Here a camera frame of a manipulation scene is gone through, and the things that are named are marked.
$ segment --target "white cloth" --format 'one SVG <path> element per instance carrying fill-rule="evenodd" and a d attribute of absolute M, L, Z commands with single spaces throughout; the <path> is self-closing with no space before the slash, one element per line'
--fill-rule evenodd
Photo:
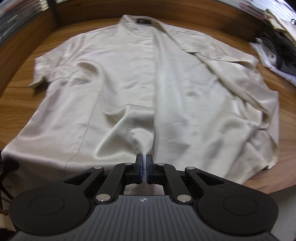
<path fill-rule="evenodd" d="M 19 161 L 23 189 L 137 153 L 243 183 L 278 155 L 278 93 L 257 62 L 201 32 L 124 15 L 36 59 L 32 86 L 50 83 L 46 97 L 2 158 Z"/>
<path fill-rule="evenodd" d="M 262 65 L 285 80 L 289 81 L 296 87 L 296 76 L 278 70 L 276 66 L 276 55 L 273 54 L 266 46 L 264 46 L 261 39 L 256 38 L 256 40 L 257 43 L 250 43 L 250 45 L 258 54 Z"/>

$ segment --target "metal screw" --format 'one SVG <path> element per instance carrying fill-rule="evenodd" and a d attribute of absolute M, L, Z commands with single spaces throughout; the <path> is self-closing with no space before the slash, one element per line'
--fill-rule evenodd
<path fill-rule="evenodd" d="M 177 199 L 180 202 L 189 202 L 191 200 L 191 197 L 189 195 L 186 195 L 186 194 L 181 194 L 181 195 L 177 196 Z"/>
<path fill-rule="evenodd" d="M 110 200 L 110 195 L 108 194 L 105 194 L 105 193 L 102 193 L 102 194 L 99 194 L 96 196 L 96 199 L 100 202 L 105 202 L 105 201 L 108 201 Z"/>

